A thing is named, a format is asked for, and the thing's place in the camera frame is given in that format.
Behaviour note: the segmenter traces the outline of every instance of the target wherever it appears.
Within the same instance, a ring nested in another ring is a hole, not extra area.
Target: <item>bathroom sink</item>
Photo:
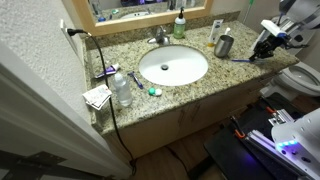
[[[130,13],[125,16],[122,16],[120,19],[127,19],[127,18],[133,18],[133,17],[139,17],[139,16],[146,16],[149,15],[148,11],[142,11],[142,12],[136,12],[136,13]]]
[[[164,86],[182,86],[203,77],[208,70],[206,57],[190,47],[165,46],[147,53],[139,71],[148,81]]]

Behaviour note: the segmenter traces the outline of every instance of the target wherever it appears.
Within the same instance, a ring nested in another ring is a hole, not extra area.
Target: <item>metal cup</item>
[[[233,37],[228,36],[228,35],[222,35],[220,36],[218,43],[215,45],[214,48],[214,55],[223,58],[226,55],[228,55],[232,44],[233,44]]]

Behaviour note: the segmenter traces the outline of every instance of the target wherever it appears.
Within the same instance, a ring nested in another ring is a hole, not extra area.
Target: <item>green bottle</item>
[[[186,19],[183,17],[183,7],[181,7],[181,11],[179,16],[175,20],[173,37],[176,39],[184,38],[184,30],[186,27]]]

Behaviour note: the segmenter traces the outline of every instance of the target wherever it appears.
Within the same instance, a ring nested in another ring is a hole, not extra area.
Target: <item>wall outlet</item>
[[[76,47],[76,44],[73,41],[73,39],[71,38],[71,36],[69,36],[69,34],[67,32],[68,27],[63,19],[60,20],[60,28],[61,28],[62,33],[65,35],[65,37],[69,41],[69,44],[72,47],[73,51],[78,55],[78,49]]]

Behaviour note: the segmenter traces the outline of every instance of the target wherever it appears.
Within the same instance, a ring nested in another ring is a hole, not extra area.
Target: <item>cabinet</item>
[[[273,76],[262,77],[240,86],[206,97],[193,104],[169,111],[131,127],[121,129],[120,134],[134,158],[143,156],[182,137],[237,114],[257,100],[259,90]],[[130,156],[120,145],[115,133],[105,137],[115,154],[128,161]]]

